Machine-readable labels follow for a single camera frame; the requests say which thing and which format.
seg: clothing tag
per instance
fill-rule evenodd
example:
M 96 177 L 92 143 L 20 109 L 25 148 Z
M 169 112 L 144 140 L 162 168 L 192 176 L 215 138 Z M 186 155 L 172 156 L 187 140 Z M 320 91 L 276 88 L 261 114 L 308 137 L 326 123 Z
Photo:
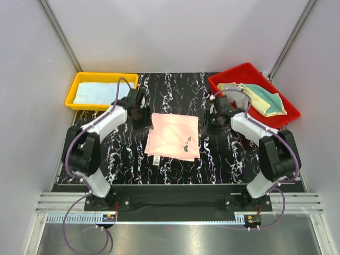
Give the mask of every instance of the clothing tag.
M 160 156 L 154 155 L 154 162 L 153 162 L 153 165 L 154 165 L 154 166 L 159 166 L 159 162 L 160 162 Z

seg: pink napkin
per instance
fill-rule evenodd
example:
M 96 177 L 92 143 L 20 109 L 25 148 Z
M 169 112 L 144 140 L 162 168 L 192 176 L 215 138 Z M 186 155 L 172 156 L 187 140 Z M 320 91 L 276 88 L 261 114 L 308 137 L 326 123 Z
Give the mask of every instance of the pink napkin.
M 198 117 L 153 113 L 145 153 L 194 161 L 200 158 Z

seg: white wall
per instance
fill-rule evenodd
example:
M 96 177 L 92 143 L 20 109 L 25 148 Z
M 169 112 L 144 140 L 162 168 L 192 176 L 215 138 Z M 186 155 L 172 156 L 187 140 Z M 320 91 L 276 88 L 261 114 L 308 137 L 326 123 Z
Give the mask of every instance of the white wall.
M 319 193 L 335 241 L 340 240 L 339 11 L 339 0 L 317 3 L 274 77 L 274 85 L 301 112 L 289 129 L 307 186 Z
M 1 1 L 0 34 L 0 250 L 22 254 L 60 160 L 75 70 L 36 0 Z
M 48 0 L 85 71 L 273 68 L 308 0 Z

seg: red tray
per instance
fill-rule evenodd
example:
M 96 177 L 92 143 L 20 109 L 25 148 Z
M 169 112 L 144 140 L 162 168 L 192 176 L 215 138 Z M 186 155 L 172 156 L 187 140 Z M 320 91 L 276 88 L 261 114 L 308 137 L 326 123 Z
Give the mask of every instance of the red tray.
M 253 107 L 249 110 L 250 116 L 272 128 L 278 129 L 301 116 L 300 112 L 250 63 L 244 63 L 222 73 L 215 74 L 209 77 L 208 80 L 213 93 L 219 91 L 217 88 L 219 83 L 228 82 L 257 84 L 270 93 L 278 93 L 287 111 L 287 115 L 264 117 Z

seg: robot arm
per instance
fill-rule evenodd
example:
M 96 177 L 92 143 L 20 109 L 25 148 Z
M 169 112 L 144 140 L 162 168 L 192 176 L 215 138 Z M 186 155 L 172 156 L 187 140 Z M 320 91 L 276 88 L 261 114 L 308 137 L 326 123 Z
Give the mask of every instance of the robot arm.
M 86 125 L 70 127 L 62 154 L 62 162 L 65 164 L 66 153 L 71 142 L 82 130 L 88 129 L 73 146 L 69 166 L 77 176 L 81 176 L 90 185 L 92 194 L 99 198 L 107 197 L 111 189 L 99 168 L 100 143 L 127 120 L 132 120 L 134 129 L 151 124 L 150 108 L 145 106 L 143 91 L 130 89 L 128 96 L 118 100 L 115 108 L 113 107 L 111 105 L 107 111 Z
M 273 136 L 278 134 L 292 148 L 296 155 L 299 169 L 301 161 L 296 148 L 293 134 L 288 131 L 279 131 L 264 125 L 251 116 L 246 116 L 241 109 L 233 109 L 226 96 L 211 98 L 214 105 L 208 118 L 208 127 L 218 129 L 230 123 L 231 128 L 243 134 L 247 139 L 259 147 L 259 161 L 261 172 L 247 185 L 246 189 L 250 199 L 258 199 L 279 180 L 287 178 L 295 172 L 295 162 L 288 149 Z

